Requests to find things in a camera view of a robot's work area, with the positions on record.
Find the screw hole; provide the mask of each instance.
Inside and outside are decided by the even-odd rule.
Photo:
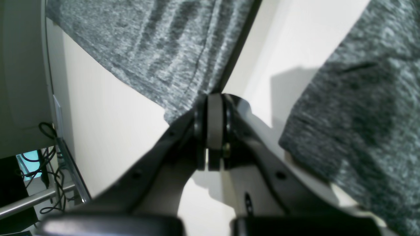
[[[139,179],[142,176],[142,171],[137,169],[133,173],[133,179]]]
[[[283,174],[283,172],[280,172],[280,171],[277,171],[277,172],[276,172],[276,177],[277,177],[278,179],[286,179],[286,175],[285,175],[285,174]]]

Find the metal bar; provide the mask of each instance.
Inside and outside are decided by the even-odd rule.
[[[66,183],[63,186],[63,190],[65,192],[71,191],[75,189],[76,186],[73,183]],[[44,190],[40,193],[34,194],[32,196],[26,197],[22,200],[16,201],[12,204],[6,205],[4,207],[0,207],[0,220],[4,219],[8,216],[26,210],[30,207],[37,205],[40,202],[48,200],[55,196],[55,189],[49,188]]]
[[[82,202],[89,202],[92,198],[90,197],[89,191],[84,184],[79,169],[77,168],[76,163],[67,148],[66,142],[62,138],[57,138],[57,145],[60,148],[61,155],[66,163],[66,170],[70,173],[71,179],[76,185],[76,189],[79,192]]]

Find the silver metal rod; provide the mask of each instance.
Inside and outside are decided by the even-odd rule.
[[[73,183],[66,183],[63,186],[63,190],[65,192],[71,191],[75,189],[76,186]],[[23,210],[26,210],[30,207],[33,207],[37,205],[40,202],[43,202],[45,200],[48,200],[55,196],[55,189],[49,188],[47,190],[44,190],[40,193],[34,194],[32,196],[26,197],[22,200],[16,201],[12,204],[9,204],[4,207],[0,207],[0,220],[4,219],[8,216],[11,216],[13,214],[16,214],[18,212],[21,212]]]

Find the gray heathered fabric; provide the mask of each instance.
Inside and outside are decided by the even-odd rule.
[[[171,123],[217,85],[252,3],[48,0],[46,16]]]
[[[420,235],[420,2],[372,0],[280,145],[401,235]]]

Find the black pivot mechanism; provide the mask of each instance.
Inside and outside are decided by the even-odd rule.
[[[229,171],[232,179],[232,235],[380,235],[372,219],[349,215],[312,193],[267,149],[239,107],[249,109],[229,94],[201,99],[108,190],[46,218],[39,235],[184,235],[177,218],[182,190],[206,163],[210,171]]]

